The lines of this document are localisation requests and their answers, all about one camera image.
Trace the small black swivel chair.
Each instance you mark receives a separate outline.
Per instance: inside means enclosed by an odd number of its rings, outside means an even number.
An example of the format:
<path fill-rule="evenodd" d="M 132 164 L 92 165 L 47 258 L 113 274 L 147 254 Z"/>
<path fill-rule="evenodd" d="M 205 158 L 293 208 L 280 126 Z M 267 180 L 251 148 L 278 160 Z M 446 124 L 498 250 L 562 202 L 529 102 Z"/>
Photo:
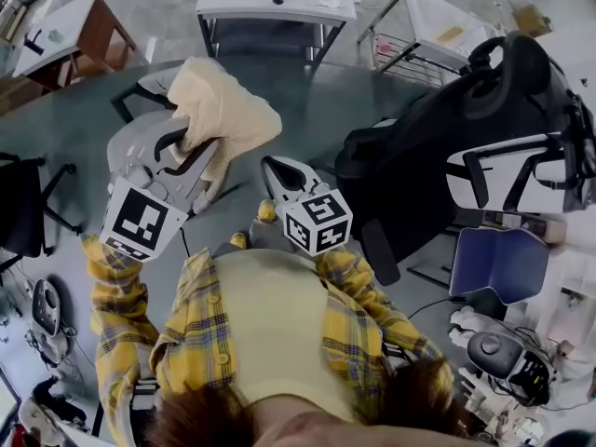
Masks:
<path fill-rule="evenodd" d="M 54 249 L 46 244 L 44 220 L 49 217 L 69 231 L 80 235 L 82 226 L 65 221 L 47 203 L 61 177 L 76 174 L 76 165 L 64 164 L 46 187 L 40 183 L 39 169 L 46 164 L 42 157 L 21 159 L 0 152 L 0 249 L 13 257 L 0 263 L 2 275 L 22 258 L 49 256 Z"/>

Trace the beige box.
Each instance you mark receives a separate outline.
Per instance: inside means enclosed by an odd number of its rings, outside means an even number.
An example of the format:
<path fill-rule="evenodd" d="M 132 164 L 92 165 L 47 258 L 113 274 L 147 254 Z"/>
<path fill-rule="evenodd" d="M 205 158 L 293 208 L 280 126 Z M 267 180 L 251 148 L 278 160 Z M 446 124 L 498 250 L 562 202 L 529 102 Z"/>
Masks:
<path fill-rule="evenodd" d="M 486 210 L 482 215 L 482 224 L 500 230 L 524 229 L 549 245 L 562 244 L 566 237 L 566 222 L 530 213 Z"/>

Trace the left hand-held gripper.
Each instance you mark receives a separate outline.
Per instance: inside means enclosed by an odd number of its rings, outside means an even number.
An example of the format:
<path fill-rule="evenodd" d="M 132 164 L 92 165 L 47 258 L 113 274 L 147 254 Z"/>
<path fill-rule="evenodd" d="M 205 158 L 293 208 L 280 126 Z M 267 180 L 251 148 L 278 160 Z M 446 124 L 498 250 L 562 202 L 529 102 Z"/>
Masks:
<path fill-rule="evenodd" d="M 108 162 L 101 243 L 145 263 L 157 258 L 190 218 L 196 186 L 220 142 L 211 138 L 183 153 L 177 142 L 187 130 L 187 121 L 155 124 L 139 137 L 141 163 Z"/>

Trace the white shelf unit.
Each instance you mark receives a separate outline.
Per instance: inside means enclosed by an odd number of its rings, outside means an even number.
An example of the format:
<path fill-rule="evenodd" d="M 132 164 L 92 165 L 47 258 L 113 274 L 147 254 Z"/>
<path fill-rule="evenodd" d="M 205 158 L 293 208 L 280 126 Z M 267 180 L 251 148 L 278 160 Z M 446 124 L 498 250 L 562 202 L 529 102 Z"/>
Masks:
<path fill-rule="evenodd" d="M 596 255 L 567 250 L 549 338 L 596 350 Z"/>

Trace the person's left forearm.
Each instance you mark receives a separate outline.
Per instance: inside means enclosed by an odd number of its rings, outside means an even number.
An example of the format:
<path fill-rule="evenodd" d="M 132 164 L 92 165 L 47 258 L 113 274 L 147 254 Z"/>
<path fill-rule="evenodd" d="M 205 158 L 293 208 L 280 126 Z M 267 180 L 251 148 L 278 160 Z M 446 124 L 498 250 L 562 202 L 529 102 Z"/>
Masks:
<path fill-rule="evenodd" d="M 125 377 L 149 377 L 149 358 L 158 332 L 146 315 L 148 290 L 140 281 L 142 264 L 100 242 L 81 238 L 93 285 L 91 328 L 98 334 L 95 368 L 101 385 Z"/>

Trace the cardboard box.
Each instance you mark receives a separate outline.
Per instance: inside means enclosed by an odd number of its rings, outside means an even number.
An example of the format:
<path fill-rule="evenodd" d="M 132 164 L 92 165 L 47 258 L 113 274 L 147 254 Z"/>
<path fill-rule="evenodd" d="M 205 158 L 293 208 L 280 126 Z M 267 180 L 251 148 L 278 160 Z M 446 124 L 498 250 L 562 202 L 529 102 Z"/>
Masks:
<path fill-rule="evenodd" d="M 552 32 L 550 18 L 545 16 L 535 5 L 514 9 L 512 17 L 521 32 L 534 38 Z"/>

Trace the person's right forearm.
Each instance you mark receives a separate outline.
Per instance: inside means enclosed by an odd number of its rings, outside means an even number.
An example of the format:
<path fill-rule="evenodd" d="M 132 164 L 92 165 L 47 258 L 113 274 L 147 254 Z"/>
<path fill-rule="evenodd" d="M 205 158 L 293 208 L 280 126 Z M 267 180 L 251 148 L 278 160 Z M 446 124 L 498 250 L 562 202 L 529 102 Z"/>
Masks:
<path fill-rule="evenodd" d="M 374 283 L 374 272 L 359 253 L 333 249 L 314 258 L 319 275 L 351 297 L 376 322 L 383 340 L 418 359 L 439 359 L 440 350 L 418 331 Z"/>

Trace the brown desk with white top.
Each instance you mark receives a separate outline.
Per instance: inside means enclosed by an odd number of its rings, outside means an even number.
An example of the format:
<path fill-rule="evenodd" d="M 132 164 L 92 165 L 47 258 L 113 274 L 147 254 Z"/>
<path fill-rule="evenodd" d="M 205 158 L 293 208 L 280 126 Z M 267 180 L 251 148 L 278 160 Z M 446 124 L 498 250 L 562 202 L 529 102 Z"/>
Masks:
<path fill-rule="evenodd" d="M 94 75 L 108 75 L 148 60 L 104 0 L 74 0 L 47 14 L 27 33 L 45 51 L 36 55 L 22 46 L 14 77 L 24 77 L 45 91 L 65 88 Z M 47 40 L 47 32 L 63 35 L 60 45 Z"/>

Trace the black office chair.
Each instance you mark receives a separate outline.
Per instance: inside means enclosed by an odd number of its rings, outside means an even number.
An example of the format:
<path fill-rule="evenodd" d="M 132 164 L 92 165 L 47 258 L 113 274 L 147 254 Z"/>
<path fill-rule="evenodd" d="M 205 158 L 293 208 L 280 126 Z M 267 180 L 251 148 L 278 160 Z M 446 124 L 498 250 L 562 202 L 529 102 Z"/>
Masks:
<path fill-rule="evenodd" d="M 551 87 L 551 69 L 532 37 L 491 38 L 472 52 L 465 75 L 413 101 L 395 121 L 348 134 L 330 173 L 382 285 L 399 281 L 399 262 L 454 221 L 450 156 L 544 133 L 546 112 L 536 105 Z"/>

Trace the cream clothes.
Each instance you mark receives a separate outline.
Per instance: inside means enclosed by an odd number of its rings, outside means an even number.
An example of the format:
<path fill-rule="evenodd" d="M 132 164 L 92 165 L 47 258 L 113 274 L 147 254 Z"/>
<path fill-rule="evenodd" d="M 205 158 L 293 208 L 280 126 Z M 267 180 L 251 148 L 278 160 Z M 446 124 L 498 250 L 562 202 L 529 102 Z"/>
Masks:
<path fill-rule="evenodd" d="M 282 131 L 280 115 L 269 102 L 246 90 L 212 59 L 187 59 L 173 79 L 168 99 L 177 106 L 173 116 L 186 117 L 189 122 L 173 153 L 178 160 L 211 138 L 219 141 L 202 173 L 208 182 L 220 180 L 234 158 Z"/>

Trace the white robot with black head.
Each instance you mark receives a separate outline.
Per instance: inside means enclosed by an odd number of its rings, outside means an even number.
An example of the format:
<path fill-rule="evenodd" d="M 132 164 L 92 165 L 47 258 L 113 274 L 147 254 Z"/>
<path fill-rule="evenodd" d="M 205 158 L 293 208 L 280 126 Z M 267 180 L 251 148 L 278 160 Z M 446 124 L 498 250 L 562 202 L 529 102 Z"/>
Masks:
<path fill-rule="evenodd" d="M 596 403 L 595 352 L 542 337 L 470 306 L 454 311 L 451 323 L 452 342 L 467 351 L 496 394 L 510 396 L 526 408 L 552 412 Z"/>

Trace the white equipment with black frame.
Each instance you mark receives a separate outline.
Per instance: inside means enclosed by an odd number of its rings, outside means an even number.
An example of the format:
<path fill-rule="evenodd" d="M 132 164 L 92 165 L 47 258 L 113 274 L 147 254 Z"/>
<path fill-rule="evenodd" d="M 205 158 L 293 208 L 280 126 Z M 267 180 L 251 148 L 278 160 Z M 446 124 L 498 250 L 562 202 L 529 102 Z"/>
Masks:
<path fill-rule="evenodd" d="M 596 168 L 581 150 L 550 136 L 532 136 L 449 157 L 447 183 L 463 209 L 565 214 L 596 207 Z"/>

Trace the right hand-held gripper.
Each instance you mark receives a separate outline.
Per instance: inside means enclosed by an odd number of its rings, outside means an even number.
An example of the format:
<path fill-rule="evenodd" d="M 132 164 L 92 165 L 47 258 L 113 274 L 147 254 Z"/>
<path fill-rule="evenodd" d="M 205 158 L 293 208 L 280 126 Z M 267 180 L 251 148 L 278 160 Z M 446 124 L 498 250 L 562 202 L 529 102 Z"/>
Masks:
<path fill-rule="evenodd" d="M 338 189 L 308 165 L 284 156 L 261 160 L 264 185 L 280 210 L 284 236 L 310 256 L 343 246 L 353 214 Z"/>

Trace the grey chair with black frame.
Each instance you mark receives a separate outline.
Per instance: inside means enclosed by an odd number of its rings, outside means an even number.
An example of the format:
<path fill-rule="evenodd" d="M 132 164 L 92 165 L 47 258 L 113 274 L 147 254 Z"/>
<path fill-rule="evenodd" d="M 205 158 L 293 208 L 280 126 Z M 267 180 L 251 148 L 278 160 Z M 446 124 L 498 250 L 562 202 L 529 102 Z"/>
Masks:
<path fill-rule="evenodd" d="M 173 116 L 176 106 L 168 99 L 169 88 L 178 71 L 179 69 L 177 67 L 172 67 L 147 74 L 111 99 L 111 104 L 126 125 L 108 142 L 108 162 L 115 159 L 123 159 L 127 162 L 140 162 L 139 137 L 148 127 L 164 121 L 188 122 L 186 117 L 175 118 Z M 126 98 L 132 95 L 140 96 L 150 102 L 155 102 L 162 108 L 158 111 L 134 117 L 126 106 Z M 201 179 L 196 186 L 197 198 L 191 205 L 190 217 L 195 217 L 205 211 L 217 200 L 224 181 L 225 177 L 223 176 L 216 182 L 208 182 L 203 180 L 201 175 Z"/>

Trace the person's torso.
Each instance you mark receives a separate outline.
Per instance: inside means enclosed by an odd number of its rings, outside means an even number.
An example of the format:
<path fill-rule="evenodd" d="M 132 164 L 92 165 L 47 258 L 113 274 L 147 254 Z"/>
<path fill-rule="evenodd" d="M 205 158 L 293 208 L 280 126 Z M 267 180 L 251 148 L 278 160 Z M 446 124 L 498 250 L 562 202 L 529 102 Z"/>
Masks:
<path fill-rule="evenodd" d="M 118 447 L 467 447 L 444 357 L 274 250 L 188 257 L 151 375 L 101 385 Z"/>

